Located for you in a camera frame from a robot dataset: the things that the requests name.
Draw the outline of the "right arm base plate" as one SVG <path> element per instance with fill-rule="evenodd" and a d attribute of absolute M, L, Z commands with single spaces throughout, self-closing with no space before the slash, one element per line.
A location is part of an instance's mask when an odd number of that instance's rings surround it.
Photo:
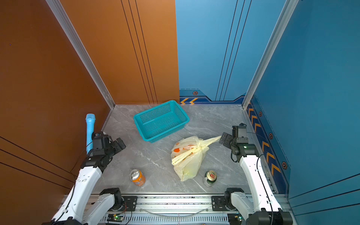
<path fill-rule="evenodd" d="M 212 196 L 211 206 L 214 212 L 233 211 L 232 209 L 227 207 L 224 196 Z"/>

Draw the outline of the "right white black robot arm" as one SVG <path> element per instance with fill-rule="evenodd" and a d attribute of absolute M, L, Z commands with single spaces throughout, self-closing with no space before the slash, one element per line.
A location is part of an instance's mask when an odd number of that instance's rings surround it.
<path fill-rule="evenodd" d="M 248 142 L 246 124 L 232 126 L 232 134 L 224 132 L 219 143 L 229 148 L 231 160 L 240 164 L 253 199 L 250 201 L 239 188 L 228 188 L 225 191 L 227 208 L 237 210 L 246 225 L 292 225 L 290 212 L 282 209 L 268 184 L 262 169 L 262 155 Z"/>

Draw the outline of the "cream plastic bag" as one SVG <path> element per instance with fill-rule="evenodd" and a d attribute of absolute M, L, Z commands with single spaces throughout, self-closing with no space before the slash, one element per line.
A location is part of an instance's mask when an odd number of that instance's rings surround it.
<path fill-rule="evenodd" d="M 171 150 L 171 163 L 181 182 L 193 179 L 201 167 L 209 146 L 220 140 L 220 136 L 201 139 L 191 136 L 177 141 Z"/>

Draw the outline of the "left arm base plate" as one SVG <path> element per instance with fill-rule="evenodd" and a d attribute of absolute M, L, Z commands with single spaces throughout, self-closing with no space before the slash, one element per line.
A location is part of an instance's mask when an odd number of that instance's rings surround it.
<path fill-rule="evenodd" d="M 137 196 L 123 196 L 121 204 L 115 205 L 110 212 L 134 212 L 137 207 Z"/>

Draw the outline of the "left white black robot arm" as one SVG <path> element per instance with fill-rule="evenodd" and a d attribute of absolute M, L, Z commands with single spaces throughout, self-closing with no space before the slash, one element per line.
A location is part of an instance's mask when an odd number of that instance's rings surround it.
<path fill-rule="evenodd" d="M 83 161 L 78 177 L 65 202 L 45 225 L 97 225 L 109 210 L 119 210 L 123 198 L 118 187 L 104 189 L 98 199 L 85 211 L 87 202 L 101 175 L 113 156 L 126 148 L 121 138 L 112 140 L 103 132 L 92 136 L 93 148 Z"/>

